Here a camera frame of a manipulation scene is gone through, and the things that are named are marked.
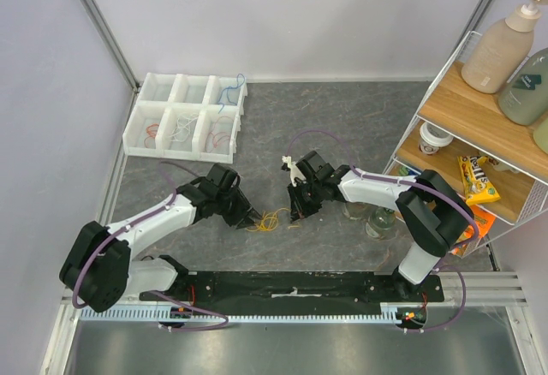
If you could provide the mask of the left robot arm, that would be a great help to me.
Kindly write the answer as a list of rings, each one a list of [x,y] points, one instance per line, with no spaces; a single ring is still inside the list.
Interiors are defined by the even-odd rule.
[[[254,226],[260,214],[240,189],[241,178],[224,164],[178,187],[153,207],[117,223],[85,224],[60,270],[75,308],[102,313],[122,297],[158,291],[178,301],[188,291],[186,269],[169,255],[139,260],[165,236],[220,216],[234,229]]]

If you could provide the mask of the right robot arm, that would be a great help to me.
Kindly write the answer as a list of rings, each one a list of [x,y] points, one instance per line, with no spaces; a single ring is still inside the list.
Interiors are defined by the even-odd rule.
[[[289,172],[290,216],[293,221],[319,212],[325,201],[360,203],[401,214],[414,239],[392,279],[394,295],[411,301],[423,282],[469,227],[474,214],[465,201],[434,170],[417,176],[387,176],[341,165],[333,168],[316,151],[295,162],[282,157]]]

